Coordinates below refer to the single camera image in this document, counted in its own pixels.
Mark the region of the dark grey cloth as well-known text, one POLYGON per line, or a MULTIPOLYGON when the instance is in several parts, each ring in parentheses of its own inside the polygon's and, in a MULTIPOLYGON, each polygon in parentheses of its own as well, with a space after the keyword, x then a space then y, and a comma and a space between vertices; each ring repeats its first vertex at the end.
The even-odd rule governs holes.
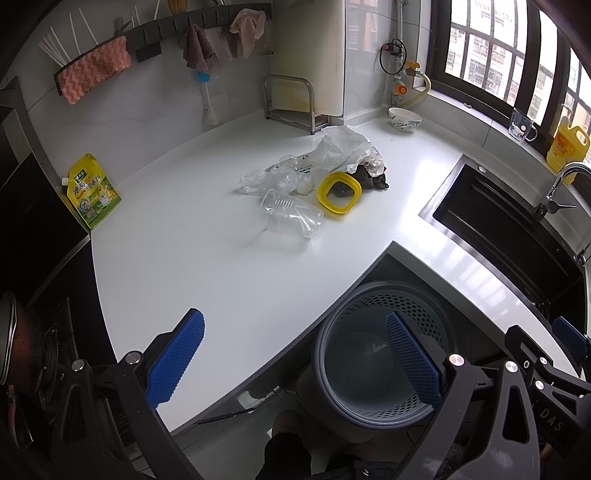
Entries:
POLYGON ((352 176, 353 179, 356 179, 356 181, 360 183, 363 190, 383 191, 389 188, 386 174, 382 173, 381 175, 373 177, 370 175, 367 167, 362 164, 356 167, 356 171, 354 173, 350 173, 349 176, 352 176))

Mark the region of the grey perforated trash basket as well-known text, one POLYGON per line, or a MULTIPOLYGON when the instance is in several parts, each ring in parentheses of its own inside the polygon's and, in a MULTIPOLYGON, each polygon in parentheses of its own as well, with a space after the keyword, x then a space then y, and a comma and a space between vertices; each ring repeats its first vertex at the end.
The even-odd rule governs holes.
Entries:
POLYGON ((351 443, 380 430, 411 426, 433 408, 419 399, 387 336, 387 317, 456 347, 449 315, 437 294, 402 281, 363 284, 322 321, 311 365, 297 379, 297 399, 311 416, 351 443))

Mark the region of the yellow plastic lid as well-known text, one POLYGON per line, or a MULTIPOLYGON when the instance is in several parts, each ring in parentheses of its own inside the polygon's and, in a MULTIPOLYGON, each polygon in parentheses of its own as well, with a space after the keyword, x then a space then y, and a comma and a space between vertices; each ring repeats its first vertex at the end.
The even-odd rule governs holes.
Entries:
POLYGON ((346 172, 334 172, 322 180, 317 189, 318 203, 335 215, 352 210, 363 193, 358 180, 346 172))

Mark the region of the yellow green detergent pouch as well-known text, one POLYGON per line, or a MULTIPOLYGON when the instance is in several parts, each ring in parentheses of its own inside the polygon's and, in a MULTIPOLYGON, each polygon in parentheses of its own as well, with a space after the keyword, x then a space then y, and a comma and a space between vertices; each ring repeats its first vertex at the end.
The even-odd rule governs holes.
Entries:
POLYGON ((121 197, 98 160, 86 153, 62 179, 66 195, 89 229, 94 229, 120 203, 121 197))

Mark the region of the pink hanging towel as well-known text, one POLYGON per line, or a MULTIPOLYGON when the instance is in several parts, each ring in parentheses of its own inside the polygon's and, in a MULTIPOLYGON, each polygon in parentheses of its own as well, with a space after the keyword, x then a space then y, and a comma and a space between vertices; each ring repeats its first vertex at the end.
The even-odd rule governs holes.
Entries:
POLYGON ((256 42, 266 30, 266 12, 255 9, 242 9, 228 27, 221 28, 221 38, 228 47, 230 59, 239 56, 249 58, 256 42))

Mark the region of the white cutting board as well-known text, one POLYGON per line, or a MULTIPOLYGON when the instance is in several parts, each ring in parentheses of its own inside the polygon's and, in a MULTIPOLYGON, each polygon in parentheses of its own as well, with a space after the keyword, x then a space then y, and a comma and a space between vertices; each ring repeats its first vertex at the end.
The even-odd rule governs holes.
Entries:
POLYGON ((346 7, 342 1, 273 3, 270 73, 308 79, 315 109, 344 113, 346 7))

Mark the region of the black wall rail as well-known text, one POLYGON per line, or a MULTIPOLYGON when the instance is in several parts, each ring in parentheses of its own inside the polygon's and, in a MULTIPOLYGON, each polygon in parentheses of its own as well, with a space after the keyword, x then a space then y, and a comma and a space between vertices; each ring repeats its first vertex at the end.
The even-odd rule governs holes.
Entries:
POLYGON ((250 9, 256 11, 263 11, 266 14, 266 19, 273 18, 273 6, 270 3, 238 3, 238 4, 217 4, 211 7, 199 8, 189 10, 177 14, 171 14, 166 17, 151 20, 147 23, 140 24, 132 29, 125 30, 117 35, 108 38, 107 40, 95 45, 87 52, 78 55, 68 64, 61 67, 54 75, 54 81, 59 96, 63 95, 62 87, 59 82, 59 76, 67 68, 71 67, 82 59, 87 54, 102 47, 108 42, 123 36, 126 38, 126 48, 130 54, 134 54, 138 62, 143 62, 147 59, 153 58, 157 55, 153 46, 160 44, 162 41, 177 36, 184 32, 191 24, 208 30, 217 27, 229 26, 238 13, 242 10, 250 9))

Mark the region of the chrome faucet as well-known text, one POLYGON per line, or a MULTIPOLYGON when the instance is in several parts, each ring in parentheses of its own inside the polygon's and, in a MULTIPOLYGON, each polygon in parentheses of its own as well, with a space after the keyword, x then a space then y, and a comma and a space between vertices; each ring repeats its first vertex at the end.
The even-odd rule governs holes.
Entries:
POLYGON ((566 178, 578 173, 583 173, 585 176, 590 177, 591 169, 583 162, 570 162, 559 171, 548 193, 534 209, 533 215, 537 221, 541 221, 546 215, 554 215, 560 210, 575 208, 575 205, 560 204, 555 200, 555 196, 566 178))

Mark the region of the pink sponge cloth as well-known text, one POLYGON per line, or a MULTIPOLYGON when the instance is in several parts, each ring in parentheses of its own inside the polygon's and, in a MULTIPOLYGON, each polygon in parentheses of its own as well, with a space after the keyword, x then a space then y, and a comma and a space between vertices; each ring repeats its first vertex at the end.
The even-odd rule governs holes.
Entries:
POLYGON ((127 39, 121 35, 80 55, 60 69, 54 79, 58 94, 74 105, 90 90, 130 67, 127 39))

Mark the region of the black stove top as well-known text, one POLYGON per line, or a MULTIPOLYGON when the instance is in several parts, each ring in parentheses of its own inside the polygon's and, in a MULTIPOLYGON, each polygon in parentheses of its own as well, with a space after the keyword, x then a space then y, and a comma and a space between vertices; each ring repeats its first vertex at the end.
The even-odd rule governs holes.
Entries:
POLYGON ((1 186, 1 425, 24 450, 51 424, 71 363, 116 356, 90 234, 28 155, 1 186))

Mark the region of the black kitchen sink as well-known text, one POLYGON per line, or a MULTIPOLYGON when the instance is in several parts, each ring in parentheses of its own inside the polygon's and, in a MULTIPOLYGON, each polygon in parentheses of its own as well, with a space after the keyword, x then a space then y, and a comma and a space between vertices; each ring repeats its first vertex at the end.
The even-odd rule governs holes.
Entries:
POLYGON ((464 155, 420 216, 485 265, 544 324, 587 331, 588 290, 575 252, 506 183, 464 155))

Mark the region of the clear plastic wrap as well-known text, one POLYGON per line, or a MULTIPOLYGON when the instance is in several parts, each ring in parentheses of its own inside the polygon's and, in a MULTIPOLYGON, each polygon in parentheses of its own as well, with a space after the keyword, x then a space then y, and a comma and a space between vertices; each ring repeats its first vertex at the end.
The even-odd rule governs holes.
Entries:
POLYGON ((311 155, 287 155, 264 170, 253 170, 242 176, 238 193, 263 196, 269 190, 287 195, 308 195, 315 189, 312 171, 318 162, 311 155))

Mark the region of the white patterned ceramic bowl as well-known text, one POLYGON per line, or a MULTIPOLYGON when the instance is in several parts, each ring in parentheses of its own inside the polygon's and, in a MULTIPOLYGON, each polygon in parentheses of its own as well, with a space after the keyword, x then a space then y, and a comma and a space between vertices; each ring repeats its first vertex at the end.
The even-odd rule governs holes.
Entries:
POLYGON ((406 133, 417 130, 423 121, 419 114, 399 107, 391 107, 388 110, 388 116, 393 128, 406 133))

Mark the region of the white bottle brush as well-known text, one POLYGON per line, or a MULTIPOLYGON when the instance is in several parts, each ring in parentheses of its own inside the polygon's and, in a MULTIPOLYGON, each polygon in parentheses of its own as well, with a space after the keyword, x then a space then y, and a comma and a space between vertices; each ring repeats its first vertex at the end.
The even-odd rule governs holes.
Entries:
POLYGON ((204 71, 198 71, 197 78, 200 83, 202 104, 204 105, 204 122, 211 127, 217 126, 221 124, 221 119, 219 119, 211 104, 211 95, 208 90, 208 83, 211 80, 211 76, 204 71))

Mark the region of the clear glass mug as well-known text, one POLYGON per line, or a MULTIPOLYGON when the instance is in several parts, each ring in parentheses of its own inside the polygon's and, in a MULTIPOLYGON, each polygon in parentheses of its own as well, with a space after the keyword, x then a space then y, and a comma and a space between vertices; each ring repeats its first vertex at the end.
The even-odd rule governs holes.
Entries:
POLYGON ((534 122, 518 109, 514 109, 512 112, 508 133, 518 142, 531 143, 538 137, 538 130, 534 122))

